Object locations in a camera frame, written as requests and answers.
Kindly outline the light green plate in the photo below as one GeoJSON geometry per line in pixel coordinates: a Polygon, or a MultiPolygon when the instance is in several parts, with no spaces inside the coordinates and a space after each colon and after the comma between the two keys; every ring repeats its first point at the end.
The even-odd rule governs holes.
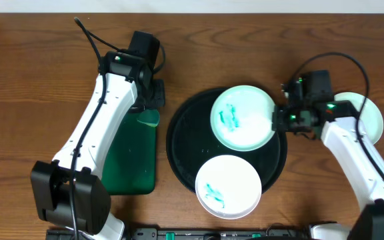
{"type": "Polygon", "coordinates": [[[235,151],[253,151],[268,143],[274,100],[264,90],[238,85],[220,94],[211,108],[210,126],[216,139],[235,151]]]}
{"type": "MultiPolygon", "coordinates": [[[[360,110],[364,96],[354,92],[342,92],[335,95],[335,100],[350,101],[356,110],[360,110]]],[[[366,100],[360,120],[364,123],[372,144],[376,144],[383,134],[384,121],[379,108],[372,100],[366,100]]]]}

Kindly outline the white plate front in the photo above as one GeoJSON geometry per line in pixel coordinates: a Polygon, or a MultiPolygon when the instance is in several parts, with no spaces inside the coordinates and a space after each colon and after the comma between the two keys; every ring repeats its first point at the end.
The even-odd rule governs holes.
{"type": "Polygon", "coordinates": [[[262,184],[249,162],[234,155],[219,155],[198,170],[195,194],[210,214],[234,220],[250,214],[258,206],[262,184]]]}

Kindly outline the rectangular green tray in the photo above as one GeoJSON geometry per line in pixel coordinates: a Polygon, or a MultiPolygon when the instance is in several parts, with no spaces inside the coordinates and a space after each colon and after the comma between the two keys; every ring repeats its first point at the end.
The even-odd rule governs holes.
{"type": "Polygon", "coordinates": [[[109,148],[102,183],[110,195],[146,195],[155,188],[156,127],[123,118],[109,148]]]}

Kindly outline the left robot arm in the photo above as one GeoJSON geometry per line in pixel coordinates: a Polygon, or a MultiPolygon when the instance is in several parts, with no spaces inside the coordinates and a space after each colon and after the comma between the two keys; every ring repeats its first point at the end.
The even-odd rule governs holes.
{"type": "Polygon", "coordinates": [[[165,103],[158,52],[110,51],[99,60],[95,92],[74,132],[49,163],[31,171],[37,214],[43,221],[73,231],[73,238],[121,239],[125,224],[111,212],[111,197],[101,182],[107,154],[128,113],[146,127],[159,124],[165,103]]]}

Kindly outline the round black serving tray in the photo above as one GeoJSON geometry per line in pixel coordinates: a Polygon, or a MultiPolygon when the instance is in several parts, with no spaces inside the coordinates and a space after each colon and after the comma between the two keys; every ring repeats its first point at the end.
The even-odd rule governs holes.
{"type": "Polygon", "coordinates": [[[219,155],[234,155],[249,162],[258,172],[262,192],[279,178],[287,158],[287,137],[276,132],[264,146],[253,151],[236,151],[221,144],[211,130],[211,108],[224,88],[198,93],[174,114],[166,136],[167,158],[178,180],[192,193],[201,166],[219,155]]]}

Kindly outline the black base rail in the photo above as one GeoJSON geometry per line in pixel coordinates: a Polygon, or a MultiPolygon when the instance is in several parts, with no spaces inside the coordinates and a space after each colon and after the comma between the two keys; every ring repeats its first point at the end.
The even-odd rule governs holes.
{"type": "Polygon", "coordinates": [[[242,239],[348,239],[352,228],[336,222],[322,222],[305,228],[274,223],[266,229],[204,230],[136,228],[126,231],[122,240],[242,240],[242,239]]]}

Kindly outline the dark green sponge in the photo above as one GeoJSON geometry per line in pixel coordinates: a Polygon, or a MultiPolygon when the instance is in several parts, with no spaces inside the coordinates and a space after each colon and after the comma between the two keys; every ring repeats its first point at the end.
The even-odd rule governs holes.
{"type": "Polygon", "coordinates": [[[147,109],[138,115],[137,121],[149,127],[157,127],[160,122],[160,114],[156,109],[147,109]]]}

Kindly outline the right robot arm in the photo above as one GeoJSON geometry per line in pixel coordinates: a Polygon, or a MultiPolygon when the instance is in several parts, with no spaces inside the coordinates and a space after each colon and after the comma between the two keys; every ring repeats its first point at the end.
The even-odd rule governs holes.
{"type": "Polygon", "coordinates": [[[273,111],[273,128],[314,132],[339,162],[361,213],[351,227],[320,223],[312,239],[384,239],[384,160],[368,136],[361,111],[335,98],[328,80],[300,77],[283,86],[287,104],[273,111]]]}

